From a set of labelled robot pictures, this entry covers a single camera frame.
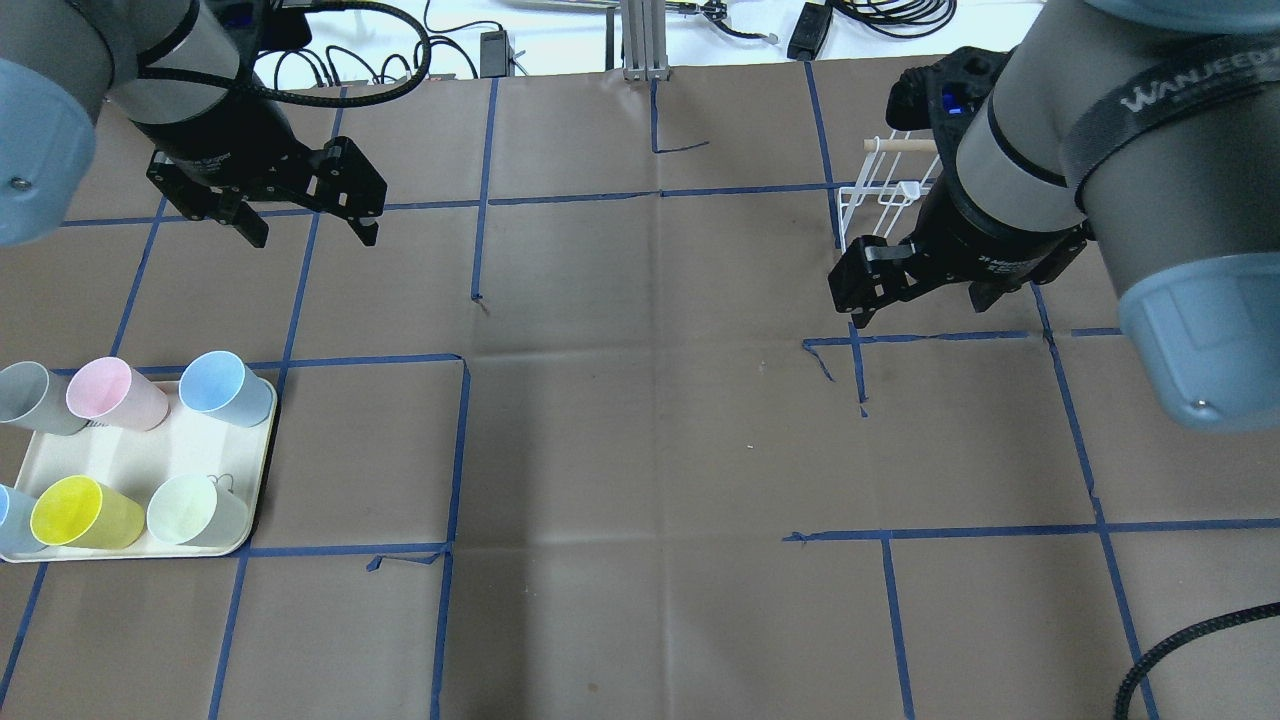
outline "white tray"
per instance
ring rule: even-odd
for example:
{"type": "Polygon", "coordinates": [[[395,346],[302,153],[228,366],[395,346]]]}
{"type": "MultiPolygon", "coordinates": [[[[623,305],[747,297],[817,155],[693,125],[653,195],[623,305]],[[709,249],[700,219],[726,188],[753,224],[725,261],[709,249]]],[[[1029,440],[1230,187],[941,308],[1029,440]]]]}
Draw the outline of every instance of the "white tray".
{"type": "MultiPolygon", "coordinates": [[[[248,506],[250,523],[244,534],[230,544],[192,547],[166,544],[142,530],[142,537],[123,550],[46,547],[40,552],[0,553],[0,557],[8,562],[216,557],[248,539],[275,427],[275,388],[271,387],[270,416],[252,428],[241,428],[188,409],[178,400],[178,383],[157,382],[156,386],[169,396],[169,416],[160,427],[145,433],[109,427],[88,427],[73,436],[35,433],[14,489],[40,497],[49,486],[68,475],[88,475],[124,493],[145,510],[151,495],[169,478],[230,474],[234,478],[232,493],[248,506]]],[[[219,484],[227,487],[227,479],[219,484]]]]}

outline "white wire rack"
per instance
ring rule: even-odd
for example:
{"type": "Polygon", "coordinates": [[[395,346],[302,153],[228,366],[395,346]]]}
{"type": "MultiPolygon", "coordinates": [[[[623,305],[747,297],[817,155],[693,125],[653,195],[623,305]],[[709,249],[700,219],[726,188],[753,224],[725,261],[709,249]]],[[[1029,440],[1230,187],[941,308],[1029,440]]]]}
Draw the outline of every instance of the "white wire rack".
{"type": "Polygon", "coordinates": [[[841,187],[837,192],[841,254],[849,249],[849,228],[852,225],[854,215],[868,197],[874,196],[876,206],[881,209],[879,220],[877,220],[872,234],[888,237],[899,218],[902,217],[902,210],[914,205],[929,191],[938,170],[937,146],[932,140],[913,140],[910,132],[893,131],[887,138],[877,136],[864,140],[863,149],[867,150],[867,158],[863,160],[861,172],[858,173],[858,182],[841,187]],[[933,161],[920,177],[895,178],[902,155],[908,152],[932,154],[933,161]],[[887,170],[884,168],[886,160],[888,160],[887,170]]]}

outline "yellow cup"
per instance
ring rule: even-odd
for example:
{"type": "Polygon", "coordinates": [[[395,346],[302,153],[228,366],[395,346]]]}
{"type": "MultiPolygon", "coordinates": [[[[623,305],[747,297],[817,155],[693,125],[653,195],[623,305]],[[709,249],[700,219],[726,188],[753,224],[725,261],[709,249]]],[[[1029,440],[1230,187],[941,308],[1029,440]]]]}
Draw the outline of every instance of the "yellow cup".
{"type": "Polygon", "coordinates": [[[86,475],[50,486],[31,511],[31,532],[49,546],[118,550],[142,534],[142,506],[86,475]]]}

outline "gray cup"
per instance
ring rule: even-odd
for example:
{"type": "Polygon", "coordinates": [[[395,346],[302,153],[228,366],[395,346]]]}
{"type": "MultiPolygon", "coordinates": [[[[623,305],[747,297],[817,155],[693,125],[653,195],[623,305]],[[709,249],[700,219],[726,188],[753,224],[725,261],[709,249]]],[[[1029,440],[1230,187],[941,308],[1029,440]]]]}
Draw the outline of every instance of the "gray cup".
{"type": "Polygon", "coordinates": [[[0,370],[0,424],[70,436],[88,420],[67,409],[68,379],[31,360],[0,370]]]}

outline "white floor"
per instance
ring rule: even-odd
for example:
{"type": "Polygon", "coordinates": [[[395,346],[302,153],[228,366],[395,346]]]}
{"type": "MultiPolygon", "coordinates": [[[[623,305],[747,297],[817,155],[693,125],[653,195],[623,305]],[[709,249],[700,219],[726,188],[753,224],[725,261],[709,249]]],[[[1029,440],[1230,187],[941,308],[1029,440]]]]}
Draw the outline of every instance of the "white floor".
{"type": "MultiPolygon", "coordinates": [[[[416,15],[422,13],[422,0],[388,1],[416,15]]],[[[956,17],[946,28],[929,37],[910,41],[882,37],[836,14],[819,59],[946,54],[961,45],[1009,50],[1021,41],[1042,6],[1042,0],[959,1],[956,17]]],[[[604,69],[603,10],[559,10],[538,8],[536,4],[538,0],[433,0],[429,20],[436,29],[480,19],[503,23],[511,33],[515,50],[525,51],[520,63],[530,74],[604,69]]],[[[728,5],[731,27],[744,32],[773,33],[780,38],[778,44],[731,38],[701,17],[668,14],[667,51],[672,65],[787,61],[786,45],[800,14],[800,0],[730,0],[728,5]]],[[[365,58],[375,69],[381,69],[383,61],[392,53],[410,56],[413,50],[413,32],[388,15],[364,12],[321,13],[311,15],[311,28],[315,35],[311,49],[323,55],[325,46],[339,45],[365,58]]],[[[486,29],[493,28],[477,27],[451,36],[479,61],[480,33],[486,29]]],[[[369,78],[369,72],[346,55],[334,54],[334,61],[344,81],[369,78]]],[[[259,73],[268,85],[271,83],[274,69],[274,56],[259,65],[259,73]]],[[[470,74],[462,58],[447,49],[438,50],[431,70],[457,73],[458,77],[470,74]]],[[[314,79],[306,63],[289,58],[280,72],[280,86],[311,85],[314,79]]]]}

